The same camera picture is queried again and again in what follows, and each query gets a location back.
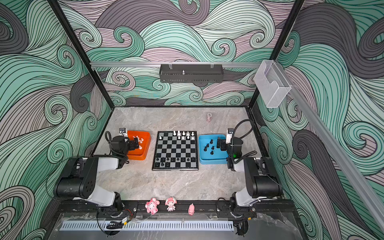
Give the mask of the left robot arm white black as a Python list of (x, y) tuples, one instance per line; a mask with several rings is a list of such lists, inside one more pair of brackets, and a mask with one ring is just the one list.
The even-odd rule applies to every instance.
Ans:
[(54, 189), (54, 197), (63, 200), (84, 200), (102, 208), (114, 207), (121, 212), (124, 205), (119, 193), (97, 185), (98, 173), (121, 169), (129, 162), (128, 152), (140, 147), (139, 139), (125, 136), (111, 138), (106, 132), (110, 155), (71, 157), (64, 166)]

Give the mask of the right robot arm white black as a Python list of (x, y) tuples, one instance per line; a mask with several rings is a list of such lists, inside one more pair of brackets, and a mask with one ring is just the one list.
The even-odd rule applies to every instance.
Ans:
[(269, 158), (255, 158), (256, 151), (242, 155), (243, 141), (234, 138), (232, 141), (217, 138), (217, 148), (228, 154), (227, 167), (233, 172), (245, 174), (246, 186), (233, 193), (230, 198), (230, 208), (251, 207), (256, 202), (275, 200), (282, 196), (276, 169)]

